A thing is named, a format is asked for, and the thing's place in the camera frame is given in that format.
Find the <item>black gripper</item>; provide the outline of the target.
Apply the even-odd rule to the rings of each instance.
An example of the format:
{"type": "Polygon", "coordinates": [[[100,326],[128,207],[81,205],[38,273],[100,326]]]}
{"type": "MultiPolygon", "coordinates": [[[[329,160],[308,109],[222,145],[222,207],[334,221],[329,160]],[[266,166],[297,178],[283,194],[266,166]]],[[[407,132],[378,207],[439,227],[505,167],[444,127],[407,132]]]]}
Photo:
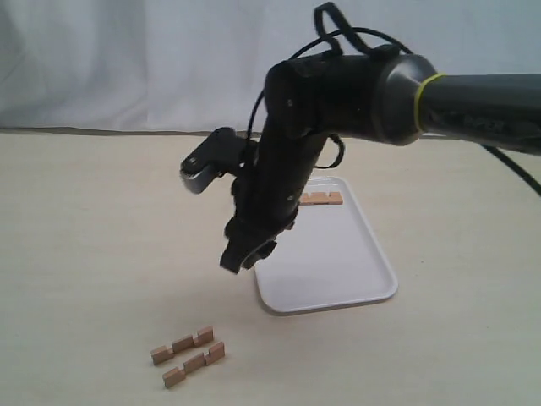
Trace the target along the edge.
{"type": "Polygon", "coordinates": [[[280,124],[265,123],[254,164],[234,182],[235,213],[224,231],[222,268],[237,274],[271,254],[276,237],[295,222],[300,196],[327,137],[310,133],[292,139],[280,124]]]}

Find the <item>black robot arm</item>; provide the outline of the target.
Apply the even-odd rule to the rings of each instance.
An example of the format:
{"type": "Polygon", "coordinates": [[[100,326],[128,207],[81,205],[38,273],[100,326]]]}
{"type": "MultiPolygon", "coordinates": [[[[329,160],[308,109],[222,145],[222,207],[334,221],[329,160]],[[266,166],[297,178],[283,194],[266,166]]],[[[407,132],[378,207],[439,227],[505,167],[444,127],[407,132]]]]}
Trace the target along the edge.
{"type": "Polygon", "coordinates": [[[235,212],[220,264],[230,272],[267,257],[295,222],[327,138],[387,145],[436,133],[530,155],[540,152],[536,74],[445,75],[419,55],[313,56],[275,65],[265,79],[258,142],[239,139],[235,212]]]}

